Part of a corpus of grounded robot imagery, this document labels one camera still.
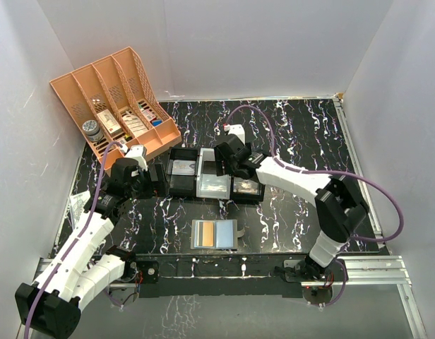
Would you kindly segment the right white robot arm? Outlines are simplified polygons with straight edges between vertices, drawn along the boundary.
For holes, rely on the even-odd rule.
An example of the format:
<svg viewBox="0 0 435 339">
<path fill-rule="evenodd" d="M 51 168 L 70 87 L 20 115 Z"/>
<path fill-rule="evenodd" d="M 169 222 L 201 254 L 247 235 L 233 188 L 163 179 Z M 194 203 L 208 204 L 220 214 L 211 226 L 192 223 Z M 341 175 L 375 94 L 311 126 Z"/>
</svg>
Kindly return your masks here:
<svg viewBox="0 0 435 339">
<path fill-rule="evenodd" d="M 369 213 L 358 183 L 346 174 L 307 174 L 263 151 L 252 150 L 240 124 L 225 124 L 214 147 L 217 173 L 288 191 L 315 208 L 320 233 L 304 259 L 307 274 L 322 280 L 352 233 Z"/>
</svg>

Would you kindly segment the grey leather card holder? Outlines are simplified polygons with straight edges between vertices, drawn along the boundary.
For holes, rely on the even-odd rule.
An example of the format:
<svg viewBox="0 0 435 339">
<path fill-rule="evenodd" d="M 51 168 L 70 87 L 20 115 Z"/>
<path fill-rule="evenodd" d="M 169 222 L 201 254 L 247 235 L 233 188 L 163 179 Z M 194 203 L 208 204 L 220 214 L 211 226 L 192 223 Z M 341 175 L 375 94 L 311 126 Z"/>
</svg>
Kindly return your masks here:
<svg viewBox="0 0 435 339">
<path fill-rule="evenodd" d="M 215 243 L 211 248 L 196 246 L 196 226 L 200 221 L 211 221 L 215 224 Z M 238 239 L 245 235 L 245 229 L 238 228 L 237 220 L 192 220 L 191 249 L 195 250 L 237 250 Z"/>
</svg>

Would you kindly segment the black and white tray set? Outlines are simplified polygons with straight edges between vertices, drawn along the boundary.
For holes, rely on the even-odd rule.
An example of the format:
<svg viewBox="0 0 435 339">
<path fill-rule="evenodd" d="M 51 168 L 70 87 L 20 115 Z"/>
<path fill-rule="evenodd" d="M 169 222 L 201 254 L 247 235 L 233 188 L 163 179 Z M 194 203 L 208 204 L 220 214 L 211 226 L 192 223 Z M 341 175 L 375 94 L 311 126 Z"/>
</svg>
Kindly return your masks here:
<svg viewBox="0 0 435 339">
<path fill-rule="evenodd" d="M 195 160 L 193 176 L 172 174 L 174 160 Z M 259 194 L 236 194 L 233 192 L 234 178 L 230 175 L 218 177 L 215 171 L 215 156 L 212 148 L 180 148 L 169 150 L 167 180 L 169 194 L 180 198 L 207 198 L 232 200 L 242 203 L 259 203 L 264 199 L 265 186 L 259 184 Z"/>
</svg>

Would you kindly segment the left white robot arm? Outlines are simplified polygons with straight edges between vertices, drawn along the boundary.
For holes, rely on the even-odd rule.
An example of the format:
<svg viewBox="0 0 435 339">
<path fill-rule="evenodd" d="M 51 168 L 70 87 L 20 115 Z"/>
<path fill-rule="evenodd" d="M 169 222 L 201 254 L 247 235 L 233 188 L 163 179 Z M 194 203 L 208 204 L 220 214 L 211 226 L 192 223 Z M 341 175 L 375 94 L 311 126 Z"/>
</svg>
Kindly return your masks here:
<svg viewBox="0 0 435 339">
<path fill-rule="evenodd" d="M 165 182 L 161 166 L 148 165 L 144 145 L 111 144 L 123 157 L 113 162 L 109 177 L 100 170 L 72 233 L 51 263 L 30 284 L 22 283 L 16 290 L 24 338 L 32 331 L 68 338 L 84 308 L 112 282 L 143 279 L 136 255 L 120 246 L 112 246 L 92 261 L 133 201 L 152 198 L 157 185 Z"/>
</svg>

